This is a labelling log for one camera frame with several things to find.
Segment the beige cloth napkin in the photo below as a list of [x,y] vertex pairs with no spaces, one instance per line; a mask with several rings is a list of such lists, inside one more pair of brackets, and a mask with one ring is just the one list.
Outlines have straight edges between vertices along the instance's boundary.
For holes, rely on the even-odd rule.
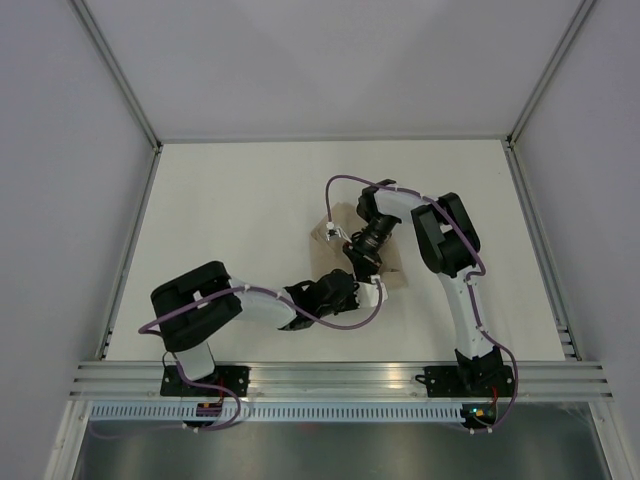
[[[332,206],[334,222],[343,228],[347,234],[353,234],[366,226],[366,222],[356,213],[356,207],[347,202],[338,202]],[[332,270],[341,269],[353,274],[354,268],[343,253],[343,241],[326,238],[327,217],[324,217],[309,234],[310,265],[312,279],[318,280]],[[378,274],[388,290],[406,288],[408,278],[404,272],[399,248],[396,240],[391,237],[379,252],[382,266]]]

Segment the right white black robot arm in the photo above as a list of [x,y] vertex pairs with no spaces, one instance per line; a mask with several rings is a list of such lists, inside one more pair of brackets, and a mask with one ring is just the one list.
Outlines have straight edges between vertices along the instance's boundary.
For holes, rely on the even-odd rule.
[[456,335],[456,365],[426,367],[416,381],[430,398],[513,397],[516,366],[504,363],[508,350],[491,338],[483,321],[478,280],[486,274],[479,257],[479,236],[460,197],[447,193],[428,200],[398,187],[392,180],[367,186],[356,206],[366,226],[353,234],[343,252],[356,278],[373,280],[380,273],[380,250],[392,230],[414,228],[420,257],[445,291]]

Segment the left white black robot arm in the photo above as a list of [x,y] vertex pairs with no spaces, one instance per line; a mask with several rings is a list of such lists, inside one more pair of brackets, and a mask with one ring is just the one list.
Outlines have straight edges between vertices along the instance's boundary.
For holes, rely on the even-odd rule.
[[231,276],[222,262],[211,261],[156,287],[150,300],[165,349],[182,368],[184,385],[206,396],[218,384],[208,341],[228,323],[271,322],[280,331],[304,330],[316,318],[358,309],[360,287],[354,275],[335,269],[271,295]]

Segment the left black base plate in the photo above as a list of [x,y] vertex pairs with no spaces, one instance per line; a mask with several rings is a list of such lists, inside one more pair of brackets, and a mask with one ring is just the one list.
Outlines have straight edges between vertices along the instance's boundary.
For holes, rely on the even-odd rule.
[[224,397],[231,393],[238,397],[247,395],[250,383],[250,368],[247,366],[222,365],[214,373],[199,380],[185,381],[178,367],[164,368],[160,386],[161,397]]

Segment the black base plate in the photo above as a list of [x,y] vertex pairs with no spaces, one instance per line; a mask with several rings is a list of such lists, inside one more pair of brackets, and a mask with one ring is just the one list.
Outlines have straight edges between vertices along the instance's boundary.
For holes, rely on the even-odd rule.
[[426,389],[428,398],[499,398],[511,397],[516,382],[510,367],[482,377],[475,383],[465,383],[455,366],[426,366],[414,376],[414,380]]
[[247,395],[250,383],[250,368],[247,366],[222,365],[214,373],[199,380],[185,381],[178,367],[164,368],[160,386],[161,397],[224,397],[231,393],[238,397]]

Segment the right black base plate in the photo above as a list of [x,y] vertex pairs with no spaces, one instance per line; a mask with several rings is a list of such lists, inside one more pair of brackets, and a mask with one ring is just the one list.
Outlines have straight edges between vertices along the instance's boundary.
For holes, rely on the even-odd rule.
[[428,398],[499,398],[511,397],[516,382],[510,367],[482,377],[475,383],[465,383],[455,366],[426,366],[414,376],[414,380],[426,389]]

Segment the aluminium mounting rail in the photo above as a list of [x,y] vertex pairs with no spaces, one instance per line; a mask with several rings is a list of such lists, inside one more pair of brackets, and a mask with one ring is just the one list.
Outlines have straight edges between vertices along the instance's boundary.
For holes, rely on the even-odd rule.
[[[426,387],[415,380],[424,366],[416,362],[254,362],[247,395],[256,401],[418,401]],[[611,401],[613,392],[597,362],[521,362],[521,402]],[[71,399],[158,399],[163,380],[160,362],[96,361],[80,363],[68,390]]]

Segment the right aluminium frame post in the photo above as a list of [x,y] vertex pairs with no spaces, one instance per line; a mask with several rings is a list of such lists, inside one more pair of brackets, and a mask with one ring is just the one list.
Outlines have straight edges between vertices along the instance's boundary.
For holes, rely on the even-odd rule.
[[548,88],[551,86],[556,74],[561,69],[571,48],[577,41],[582,29],[588,22],[598,3],[598,0],[581,0],[578,3],[575,12],[572,14],[559,41],[554,47],[551,56],[542,70],[542,73],[536,80],[536,83],[527,97],[524,106],[520,110],[512,128],[505,136],[505,143],[508,148],[513,149],[516,142],[524,133],[538,105],[542,101]]

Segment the aluminium frame post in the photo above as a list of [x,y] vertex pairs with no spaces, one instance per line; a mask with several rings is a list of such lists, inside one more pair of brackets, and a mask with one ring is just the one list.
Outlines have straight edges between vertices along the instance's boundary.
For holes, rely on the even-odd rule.
[[104,64],[135,124],[151,146],[151,149],[154,152],[158,152],[162,147],[162,142],[144,112],[88,2],[84,0],[69,0],[68,4]]
[[581,0],[578,3],[575,12],[572,14],[559,41],[554,47],[551,56],[542,70],[542,73],[536,80],[536,83],[527,97],[524,106],[520,110],[512,128],[505,136],[505,143],[508,148],[513,149],[516,142],[524,133],[538,105],[542,101],[548,88],[551,86],[556,74],[561,69],[571,48],[577,41],[582,29],[588,22],[598,3],[598,0]]

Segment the left aluminium frame post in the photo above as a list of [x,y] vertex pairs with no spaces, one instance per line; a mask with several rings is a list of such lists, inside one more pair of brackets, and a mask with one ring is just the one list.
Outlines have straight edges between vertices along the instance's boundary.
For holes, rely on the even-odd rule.
[[104,64],[135,124],[151,146],[151,149],[154,152],[158,152],[162,147],[162,142],[144,112],[88,2],[84,0],[69,0],[68,4]]

